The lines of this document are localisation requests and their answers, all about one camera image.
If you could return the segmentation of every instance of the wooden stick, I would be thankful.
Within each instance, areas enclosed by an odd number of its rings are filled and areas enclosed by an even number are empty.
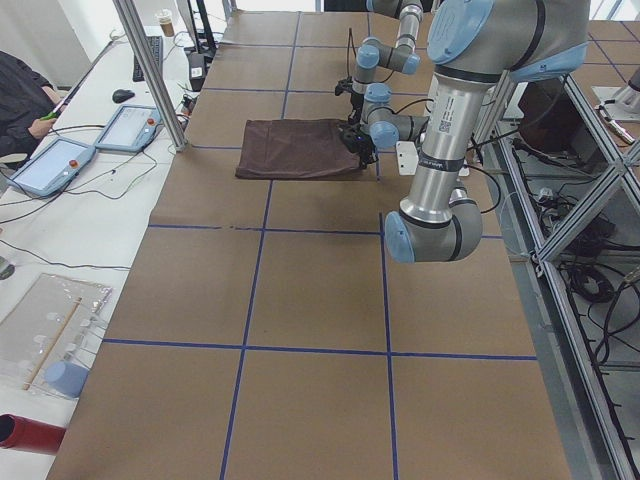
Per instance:
[[[33,372],[31,372],[31,375],[22,386],[23,390],[29,390],[29,388],[31,387],[31,384],[38,376],[38,373],[40,372],[42,365],[44,365],[44,362],[46,362],[47,358],[49,358],[49,355],[51,354],[51,350],[53,350],[53,347],[56,346],[56,343],[58,343],[58,340],[60,340],[60,337],[62,336],[64,329],[67,328],[67,325],[71,321],[71,318],[75,315],[76,310],[78,310],[80,303],[82,303],[82,297],[76,298],[76,301],[74,302],[73,307],[71,307],[71,310],[69,311],[69,313],[67,313],[67,316],[64,318],[62,325],[60,326],[60,328],[58,329],[58,332],[56,333],[56,336],[51,339],[51,342],[49,343],[49,345],[47,345],[47,348],[42,354],[42,358],[40,359],[38,364],[33,369]]]

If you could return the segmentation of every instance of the blue cup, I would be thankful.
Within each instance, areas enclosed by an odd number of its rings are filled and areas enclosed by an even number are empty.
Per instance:
[[[71,362],[52,363],[44,372],[45,381],[58,392],[78,398],[87,380],[89,370]]]

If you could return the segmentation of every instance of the cup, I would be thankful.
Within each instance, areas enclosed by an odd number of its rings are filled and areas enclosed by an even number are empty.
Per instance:
[[[169,10],[168,8],[163,8],[162,10],[156,12],[156,20],[158,20],[158,23],[162,28],[162,33],[165,37],[173,37],[175,35],[175,32],[173,31],[171,10]]]
[[[0,415],[0,447],[55,455],[66,429],[17,415]]]
[[[89,370],[71,362],[52,363],[44,372],[45,381],[60,393],[78,398],[87,381]]]

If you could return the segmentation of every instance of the black sleeve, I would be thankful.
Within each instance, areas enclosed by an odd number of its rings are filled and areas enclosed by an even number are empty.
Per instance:
[[[53,88],[53,85],[51,85],[51,82],[49,82],[49,80],[44,78],[38,72],[33,71],[31,69],[31,67],[29,65],[27,65],[26,63],[24,63],[22,60],[16,58],[16,62],[18,64],[18,67],[20,67],[22,70],[24,70],[29,75],[31,75],[31,78],[33,78],[33,81],[36,82],[39,86]]]
[[[12,153],[31,154],[38,143],[38,140],[31,136],[27,127],[10,126],[0,135],[0,157]]]

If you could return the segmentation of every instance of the person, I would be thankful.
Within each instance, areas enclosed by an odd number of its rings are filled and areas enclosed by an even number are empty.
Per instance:
[[[56,121],[41,118],[59,101],[49,80],[0,51],[0,157],[33,153]]]

